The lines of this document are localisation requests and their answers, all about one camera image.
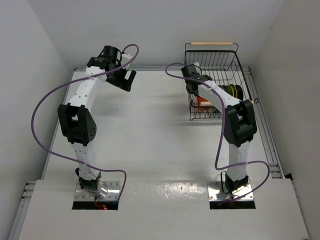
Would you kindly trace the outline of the orange plate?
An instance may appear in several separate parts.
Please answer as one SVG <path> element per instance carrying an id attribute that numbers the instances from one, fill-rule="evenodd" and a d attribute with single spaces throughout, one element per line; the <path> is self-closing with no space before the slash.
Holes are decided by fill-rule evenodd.
<path id="1" fill-rule="evenodd" d="M 199 106 L 199 111 L 203 112 L 207 109 L 207 107 L 212 107 L 213 105 L 203 97 L 197 97 L 197 104 Z"/>

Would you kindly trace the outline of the green plate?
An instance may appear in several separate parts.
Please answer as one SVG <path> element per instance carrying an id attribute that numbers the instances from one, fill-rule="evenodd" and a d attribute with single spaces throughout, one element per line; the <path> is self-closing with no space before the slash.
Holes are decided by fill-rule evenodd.
<path id="1" fill-rule="evenodd" d="M 228 85 L 225 86 L 225 88 L 226 88 L 226 92 L 227 92 L 229 95 L 231 95 L 232 97 L 235 96 L 234 89 L 233 89 L 233 87 L 232 87 L 231 85 L 228 84 Z"/>

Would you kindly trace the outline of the yellow patterned plate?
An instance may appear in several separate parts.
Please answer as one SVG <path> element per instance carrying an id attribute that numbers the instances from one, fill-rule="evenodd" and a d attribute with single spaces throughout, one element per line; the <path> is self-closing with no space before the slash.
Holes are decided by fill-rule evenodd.
<path id="1" fill-rule="evenodd" d="M 244 99 L 244 92 L 240 85 L 234 85 L 234 97 L 241 101 Z"/>

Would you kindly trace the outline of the black plate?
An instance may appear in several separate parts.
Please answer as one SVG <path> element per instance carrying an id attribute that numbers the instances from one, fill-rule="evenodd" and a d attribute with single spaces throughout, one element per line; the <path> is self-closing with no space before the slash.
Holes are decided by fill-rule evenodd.
<path id="1" fill-rule="evenodd" d="M 227 94 L 226 90 L 225 90 L 224 87 L 221 86 L 221 85 L 218 85 L 218 86 L 217 86 L 217 90 L 216 90 L 216 91 L 218 92 L 219 95 L 225 95 L 225 94 Z"/>

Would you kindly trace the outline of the cream plate with ink painting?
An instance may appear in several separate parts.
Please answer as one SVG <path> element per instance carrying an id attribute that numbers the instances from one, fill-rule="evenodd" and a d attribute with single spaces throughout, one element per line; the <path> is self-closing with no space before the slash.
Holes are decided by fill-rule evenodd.
<path id="1" fill-rule="evenodd" d="M 208 114 L 213 114 L 213 113 L 219 112 L 214 106 L 208 106 L 205 108 L 204 111 Z"/>

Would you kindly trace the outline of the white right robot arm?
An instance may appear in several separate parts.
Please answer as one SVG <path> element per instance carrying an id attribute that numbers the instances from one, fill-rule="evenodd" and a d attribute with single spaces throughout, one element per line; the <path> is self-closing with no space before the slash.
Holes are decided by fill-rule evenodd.
<path id="1" fill-rule="evenodd" d="M 210 76 L 201 75 L 195 64 L 184 66 L 181 72 L 183 77 L 192 78 L 185 81 L 187 91 L 205 99 L 222 114 L 223 136 L 229 146 L 229 167 L 222 189 L 231 194 L 249 181 L 248 150 L 257 132 L 253 103 L 238 97 L 235 85 L 217 85 Z"/>

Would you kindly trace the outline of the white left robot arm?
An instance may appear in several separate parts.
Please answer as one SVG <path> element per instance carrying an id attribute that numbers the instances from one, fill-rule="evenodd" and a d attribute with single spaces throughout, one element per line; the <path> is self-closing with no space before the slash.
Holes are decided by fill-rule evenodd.
<path id="1" fill-rule="evenodd" d="M 103 186 L 101 171 L 91 168 L 95 161 L 94 138 L 97 125 L 91 115 L 94 100 L 107 82 L 119 89 L 130 92 L 136 71 L 126 77 L 131 54 L 118 48 L 106 45 L 96 57 L 91 57 L 85 69 L 85 77 L 73 97 L 58 109 L 58 118 L 63 136 L 71 144 L 79 161 L 76 175 L 81 189 L 92 196 L 107 192 Z"/>

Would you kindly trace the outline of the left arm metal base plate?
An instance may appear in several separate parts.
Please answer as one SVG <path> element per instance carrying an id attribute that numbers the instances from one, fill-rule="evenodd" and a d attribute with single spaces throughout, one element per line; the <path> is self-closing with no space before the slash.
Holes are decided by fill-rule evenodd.
<path id="1" fill-rule="evenodd" d="M 119 199 L 119 195 L 119 181 L 103 181 L 99 183 L 98 192 L 81 189 L 80 184 L 77 183 L 73 200 L 75 202 L 93 202 L 96 198 L 98 202 L 113 202 Z"/>

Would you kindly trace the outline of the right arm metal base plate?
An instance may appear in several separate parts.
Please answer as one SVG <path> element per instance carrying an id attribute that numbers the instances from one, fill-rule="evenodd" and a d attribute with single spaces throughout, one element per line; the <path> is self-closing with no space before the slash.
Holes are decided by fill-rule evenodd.
<path id="1" fill-rule="evenodd" d="M 224 193 L 222 190 L 220 181 L 210 181 L 207 183 L 208 198 L 210 202 L 220 201 L 254 201 L 254 195 L 252 193 L 252 185 L 248 182 L 247 185 L 241 186 L 234 190 L 232 193 Z"/>

